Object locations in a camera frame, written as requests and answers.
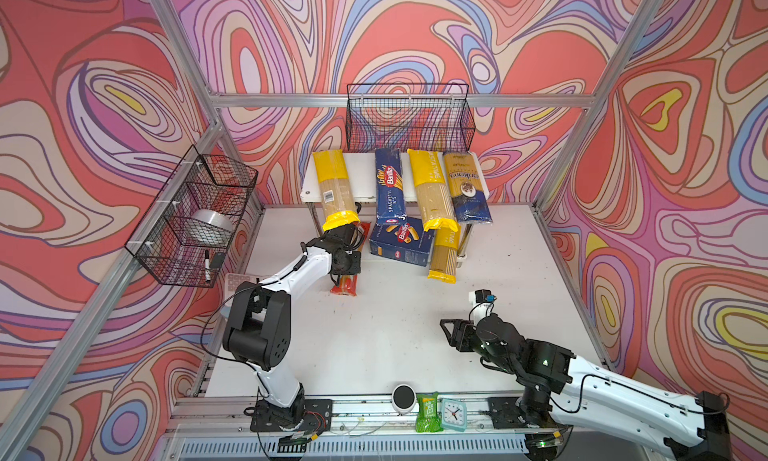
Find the blue Barilla spaghetti box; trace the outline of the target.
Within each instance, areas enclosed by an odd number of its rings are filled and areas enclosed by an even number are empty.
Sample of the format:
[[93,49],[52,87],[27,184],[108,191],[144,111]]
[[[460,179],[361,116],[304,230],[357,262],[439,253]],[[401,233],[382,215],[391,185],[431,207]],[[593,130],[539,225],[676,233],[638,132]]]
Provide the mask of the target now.
[[406,220],[406,202],[400,152],[394,148],[375,150],[376,222],[400,225]]

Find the yellow Pastatime spaghetti bag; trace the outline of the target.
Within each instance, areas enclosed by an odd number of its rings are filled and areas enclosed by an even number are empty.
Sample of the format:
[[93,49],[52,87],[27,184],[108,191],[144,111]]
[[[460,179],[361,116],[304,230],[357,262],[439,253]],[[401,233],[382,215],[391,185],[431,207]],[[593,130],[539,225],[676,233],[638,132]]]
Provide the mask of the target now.
[[431,255],[428,278],[445,283],[456,283],[460,234],[449,228],[437,231]]
[[438,153],[414,149],[407,153],[424,230],[457,233],[459,225]]

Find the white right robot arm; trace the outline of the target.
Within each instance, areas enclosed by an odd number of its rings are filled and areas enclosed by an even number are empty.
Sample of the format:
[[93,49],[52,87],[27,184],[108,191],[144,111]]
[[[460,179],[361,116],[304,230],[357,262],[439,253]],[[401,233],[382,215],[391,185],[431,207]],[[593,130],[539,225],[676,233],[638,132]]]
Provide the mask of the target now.
[[448,344],[522,386],[516,414],[525,425],[586,428],[633,442],[672,460],[729,460],[729,403],[723,394],[687,395],[649,386],[571,350],[529,339],[490,313],[442,319]]

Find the red spaghetti bag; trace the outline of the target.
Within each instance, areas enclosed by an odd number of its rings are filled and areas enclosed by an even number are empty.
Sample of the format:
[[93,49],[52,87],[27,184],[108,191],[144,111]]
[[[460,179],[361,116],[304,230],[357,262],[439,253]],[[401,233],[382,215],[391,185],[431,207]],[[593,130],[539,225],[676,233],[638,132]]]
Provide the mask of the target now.
[[[356,251],[358,253],[362,253],[365,242],[367,241],[371,231],[371,222],[361,221],[359,223],[359,230],[360,230],[360,234],[358,235],[357,241],[356,241]],[[357,274],[342,275],[340,277],[339,284],[334,285],[330,289],[330,293],[333,295],[355,297],[357,295],[357,282],[358,282]]]

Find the blue Barilla rigatoni box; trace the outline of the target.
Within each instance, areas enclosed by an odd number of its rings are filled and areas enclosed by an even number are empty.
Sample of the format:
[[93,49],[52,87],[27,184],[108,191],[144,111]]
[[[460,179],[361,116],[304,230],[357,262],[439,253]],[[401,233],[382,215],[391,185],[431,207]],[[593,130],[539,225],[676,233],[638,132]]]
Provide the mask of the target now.
[[427,266],[434,231],[425,231],[423,222],[408,216],[401,224],[376,224],[369,240],[372,255],[416,266]]

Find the blue Ankara spaghetti bag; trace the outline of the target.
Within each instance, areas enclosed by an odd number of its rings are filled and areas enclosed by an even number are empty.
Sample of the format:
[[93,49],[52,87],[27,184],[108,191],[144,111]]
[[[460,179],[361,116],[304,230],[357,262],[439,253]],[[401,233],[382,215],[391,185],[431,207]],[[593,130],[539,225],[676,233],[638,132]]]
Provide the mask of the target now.
[[492,216],[474,157],[468,152],[445,152],[443,161],[457,221],[490,224]]

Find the yellow spaghetti bag with barcode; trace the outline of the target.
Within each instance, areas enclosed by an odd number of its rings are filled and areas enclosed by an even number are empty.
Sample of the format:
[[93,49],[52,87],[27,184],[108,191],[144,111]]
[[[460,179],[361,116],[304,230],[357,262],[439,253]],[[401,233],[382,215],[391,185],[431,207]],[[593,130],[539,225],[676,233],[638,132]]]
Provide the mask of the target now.
[[324,231],[360,221],[342,150],[313,154],[325,221]]

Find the green snack bag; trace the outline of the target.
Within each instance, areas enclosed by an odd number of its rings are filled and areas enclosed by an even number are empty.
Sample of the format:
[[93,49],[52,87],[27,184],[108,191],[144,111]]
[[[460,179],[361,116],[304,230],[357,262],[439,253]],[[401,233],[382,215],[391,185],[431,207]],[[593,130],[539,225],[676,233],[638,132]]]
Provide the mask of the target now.
[[417,395],[418,414],[415,422],[417,433],[437,433],[443,430],[439,416],[438,392]]

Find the round black white speaker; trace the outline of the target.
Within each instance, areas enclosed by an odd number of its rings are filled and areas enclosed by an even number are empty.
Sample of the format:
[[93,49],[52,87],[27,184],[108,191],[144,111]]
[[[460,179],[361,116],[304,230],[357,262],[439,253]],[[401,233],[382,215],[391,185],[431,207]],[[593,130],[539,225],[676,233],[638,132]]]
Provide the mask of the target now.
[[408,384],[398,384],[391,393],[391,404],[398,415],[411,413],[417,404],[415,390]]

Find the teal alarm clock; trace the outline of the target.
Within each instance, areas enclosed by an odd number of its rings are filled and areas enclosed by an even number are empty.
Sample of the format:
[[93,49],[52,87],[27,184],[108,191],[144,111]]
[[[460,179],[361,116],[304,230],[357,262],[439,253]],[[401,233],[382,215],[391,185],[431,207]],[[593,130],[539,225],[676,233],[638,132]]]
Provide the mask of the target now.
[[467,406],[452,398],[441,400],[441,427],[444,430],[464,432],[468,426]]

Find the white two-tier shelf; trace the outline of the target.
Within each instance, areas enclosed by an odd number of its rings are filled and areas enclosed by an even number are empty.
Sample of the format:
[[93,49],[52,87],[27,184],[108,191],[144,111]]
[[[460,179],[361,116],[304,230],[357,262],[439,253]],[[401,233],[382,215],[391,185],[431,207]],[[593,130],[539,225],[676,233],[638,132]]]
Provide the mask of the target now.
[[[400,153],[402,163],[402,175],[404,181],[404,199],[408,203],[416,203],[417,197],[413,185],[413,176],[409,156],[405,152]],[[345,152],[345,165],[351,186],[351,193],[355,202],[374,204],[376,202],[376,172],[375,155],[373,153]],[[323,193],[319,187],[316,165],[313,157],[310,157],[308,167],[300,189],[300,200],[305,204],[312,216],[316,231],[323,233],[322,222],[315,209],[315,205],[323,200]],[[467,260],[467,250],[473,228],[464,223],[462,225],[460,243],[457,251],[458,266]]]

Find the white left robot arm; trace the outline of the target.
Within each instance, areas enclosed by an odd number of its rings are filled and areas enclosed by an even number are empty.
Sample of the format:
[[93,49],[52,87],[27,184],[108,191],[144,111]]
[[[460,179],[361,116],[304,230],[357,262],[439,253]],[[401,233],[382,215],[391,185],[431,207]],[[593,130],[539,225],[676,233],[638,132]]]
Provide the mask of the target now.
[[333,228],[303,243],[301,253],[276,274],[236,288],[222,346],[254,370],[258,400],[246,410],[253,432],[311,437],[329,426],[332,403],[308,407],[303,385],[283,363],[291,343],[292,303],[322,278],[338,283],[360,273],[363,241],[355,222]]

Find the white tape roll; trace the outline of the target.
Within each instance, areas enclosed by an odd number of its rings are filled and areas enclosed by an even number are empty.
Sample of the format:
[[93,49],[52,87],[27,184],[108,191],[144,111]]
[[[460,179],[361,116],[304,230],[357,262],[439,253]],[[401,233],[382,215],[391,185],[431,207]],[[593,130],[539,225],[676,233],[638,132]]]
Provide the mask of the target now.
[[213,248],[225,248],[234,231],[234,224],[228,216],[211,209],[195,211],[185,228],[190,241]]

